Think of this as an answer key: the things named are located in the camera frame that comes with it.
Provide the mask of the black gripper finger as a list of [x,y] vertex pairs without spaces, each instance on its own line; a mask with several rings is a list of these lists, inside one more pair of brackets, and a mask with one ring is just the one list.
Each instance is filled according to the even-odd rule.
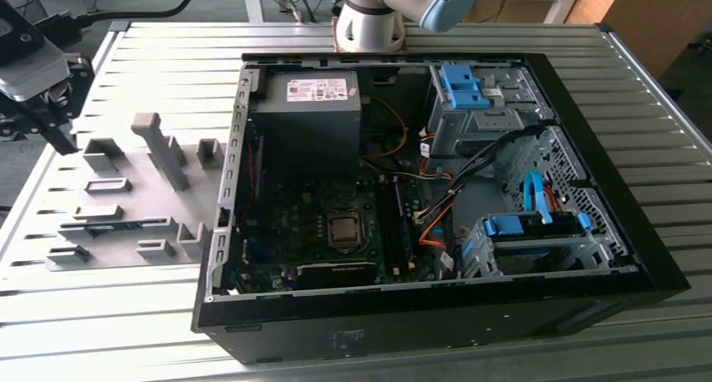
[[61,155],[77,152],[74,138],[68,134],[66,125],[69,119],[65,114],[49,107],[42,106],[34,112],[37,118],[37,128],[46,143]]

